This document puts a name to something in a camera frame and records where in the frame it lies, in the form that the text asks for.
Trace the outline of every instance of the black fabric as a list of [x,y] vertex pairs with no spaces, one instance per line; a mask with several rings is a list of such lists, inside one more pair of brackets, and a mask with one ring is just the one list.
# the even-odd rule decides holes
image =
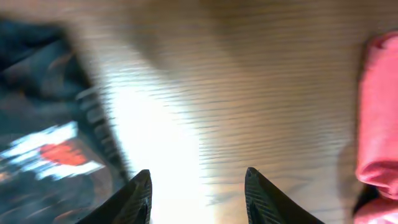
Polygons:
[[62,30],[0,19],[0,223],[76,223],[127,183]]

